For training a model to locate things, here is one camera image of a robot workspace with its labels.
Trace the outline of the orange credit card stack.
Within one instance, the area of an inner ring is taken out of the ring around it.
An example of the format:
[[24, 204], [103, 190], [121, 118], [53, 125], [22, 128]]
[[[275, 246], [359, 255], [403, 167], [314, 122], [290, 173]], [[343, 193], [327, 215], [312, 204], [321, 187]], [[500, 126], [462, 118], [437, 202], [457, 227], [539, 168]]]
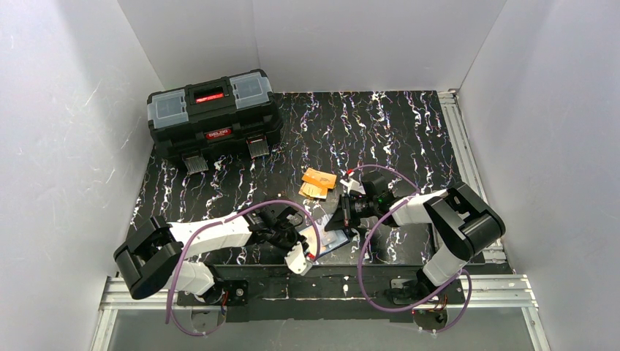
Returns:
[[302, 176], [298, 194], [318, 200], [326, 200], [330, 190], [336, 186], [337, 176], [309, 167]]

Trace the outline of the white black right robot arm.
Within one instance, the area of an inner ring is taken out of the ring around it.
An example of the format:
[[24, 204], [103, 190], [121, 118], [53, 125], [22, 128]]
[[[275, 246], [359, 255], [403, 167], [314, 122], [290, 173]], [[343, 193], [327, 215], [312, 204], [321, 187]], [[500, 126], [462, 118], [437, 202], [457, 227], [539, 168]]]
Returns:
[[427, 295], [457, 274], [473, 257], [506, 232], [502, 218], [467, 184], [427, 195], [398, 197], [378, 171], [365, 174], [361, 188], [347, 182], [348, 193], [325, 225], [325, 230], [350, 234], [361, 219], [383, 219], [389, 227], [432, 224], [442, 246], [416, 273], [415, 288]]

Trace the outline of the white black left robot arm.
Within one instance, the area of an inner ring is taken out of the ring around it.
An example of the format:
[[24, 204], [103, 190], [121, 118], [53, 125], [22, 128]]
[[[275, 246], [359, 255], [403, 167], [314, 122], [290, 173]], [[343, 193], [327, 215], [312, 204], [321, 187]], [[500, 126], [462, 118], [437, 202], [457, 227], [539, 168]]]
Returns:
[[293, 273], [304, 275], [319, 247], [309, 243], [291, 223], [297, 214], [309, 215], [292, 201], [268, 200], [199, 222], [172, 223], [163, 216], [153, 216], [126, 238], [113, 259], [135, 300], [170, 290], [214, 305], [233, 294], [235, 286], [223, 280], [213, 266], [191, 258], [220, 249], [269, 243], [284, 250], [284, 261]]

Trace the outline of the navy blue card holder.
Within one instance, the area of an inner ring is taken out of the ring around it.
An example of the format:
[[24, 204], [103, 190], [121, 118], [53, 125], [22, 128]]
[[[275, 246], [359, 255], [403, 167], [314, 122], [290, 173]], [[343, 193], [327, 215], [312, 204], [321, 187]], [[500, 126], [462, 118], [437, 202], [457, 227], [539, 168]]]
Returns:
[[[320, 253], [318, 257], [323, 257], [350, 242], [343, 230], [326, 231], [319, 227]], [[313, 261], [317, 253], [317, 235], [312, 226], [306, 227], [299, 232], [301, 238], [305, 238], [304, 253], [306, 257]]]

